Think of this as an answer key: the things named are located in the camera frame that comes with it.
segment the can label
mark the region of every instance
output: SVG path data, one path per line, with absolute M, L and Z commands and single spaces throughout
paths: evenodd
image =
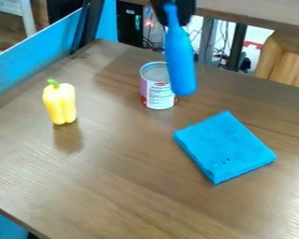
M 175 104 L 175 94 L 169 82 L 149 81 L 141 78 L 141 102 L 151 109 L 167 109 Z

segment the blue wall panel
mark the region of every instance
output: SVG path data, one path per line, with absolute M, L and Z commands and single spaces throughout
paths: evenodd
M 80 10 L 0 54 L 0 95 L 69 54 L 79 15 Z M 96 35 L 117 41 L 116 0 L 106 0 Z

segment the wooden chair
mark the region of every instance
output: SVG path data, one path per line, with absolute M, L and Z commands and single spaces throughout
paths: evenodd
M 299 87 L 299 37 L 275 31 L 265 41 L 255 76 Z

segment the tin can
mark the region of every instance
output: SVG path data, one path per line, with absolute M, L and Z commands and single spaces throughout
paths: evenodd
M 167 63 L 147 63 L 139 72 L 142 105 L 151 109 L 167 109 L 175 105 L 177 98 L 170 87 Z

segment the metal frame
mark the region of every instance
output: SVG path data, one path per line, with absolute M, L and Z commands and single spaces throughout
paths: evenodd
M 199 63 L 212 65 L 213 49 L 216 39 L 218 21 L 213 18 L 204 17 L 202 25 L 202 37 L 199 47 Z
M 238 71 L 241 63 L 241 53 L 245 40 L 245 35 L 248 26 L 243 23 L 237 23 L 232 44 L 231 54 L 228 60 L 227 69 L 231 71 Z
M 105 0 L 84 0 L 71 52 L 95 39 Z

